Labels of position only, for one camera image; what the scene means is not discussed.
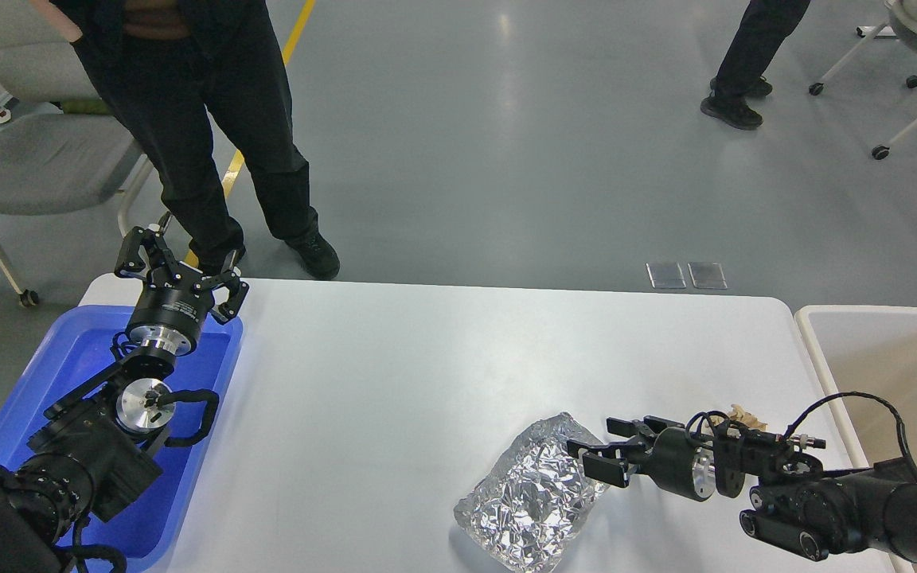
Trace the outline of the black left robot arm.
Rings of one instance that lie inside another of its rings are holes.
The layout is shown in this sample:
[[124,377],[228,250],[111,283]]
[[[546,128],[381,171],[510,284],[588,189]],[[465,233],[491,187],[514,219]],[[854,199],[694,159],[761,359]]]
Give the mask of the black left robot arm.
[[158,450],[210,435],[218,392],[165,380],[197,348],[207,317],[226,324],[239,315],[250,290],[240,258],[233,250],[200,269],[174,258],[159,224],[127,233],[114,272],[143,287],[112,342],[114,362],[47,407],[18,470],[0,465],[0,572],[86,572],[90,561],[127,570],[118,548],[85,544],[84,529],[91,517],[118,516],[160,478]]

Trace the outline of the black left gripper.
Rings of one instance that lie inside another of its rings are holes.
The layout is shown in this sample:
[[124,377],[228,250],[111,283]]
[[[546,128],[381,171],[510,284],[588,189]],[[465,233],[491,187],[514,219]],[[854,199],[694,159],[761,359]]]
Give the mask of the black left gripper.
[[[134,226],[124,236],[114,275],[143,283],[125,329],[128,341],[183,356],[196,351],[209,313],[219,324],[239,316],[250,290],[236,267],[245,250],[233,249],[218,266],[202,263],[200,277],[186,273],[164,233],[161,226]],[[215,290],[221,289],[227,297],[216,303]]]

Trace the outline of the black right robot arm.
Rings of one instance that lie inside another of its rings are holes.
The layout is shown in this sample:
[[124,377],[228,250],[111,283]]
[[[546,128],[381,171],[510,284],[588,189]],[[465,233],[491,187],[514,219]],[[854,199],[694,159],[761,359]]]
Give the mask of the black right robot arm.
[[797,422],[771,433],[720,411],[685,423],[609,418],[607,430],[618,440],[568,440],[565,450],[587,478],[627,487],[632,476],[646,475],[693,501],[738,497],[753,476],[751,507],[739,515],[747,536],[814,562],[873,548],[917,563],[917,465],[905,421],[895,407],[891,413],[899,456],[869,468],[826,470],[810,453],[825,440],[800,435]]

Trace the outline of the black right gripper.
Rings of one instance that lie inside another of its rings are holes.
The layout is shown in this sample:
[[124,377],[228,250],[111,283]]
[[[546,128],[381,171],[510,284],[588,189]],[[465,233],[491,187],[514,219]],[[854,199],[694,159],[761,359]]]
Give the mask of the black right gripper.
[[712,454],[692,442],[683,423],[651,415],[636,420],[608,417],[607,432],[629,440],[607,445],[565,442],[568,456],[581,462],[586,478],[625,489],[632,475],[644,475],[659,489],[693,501],[706,501],[716,492]]

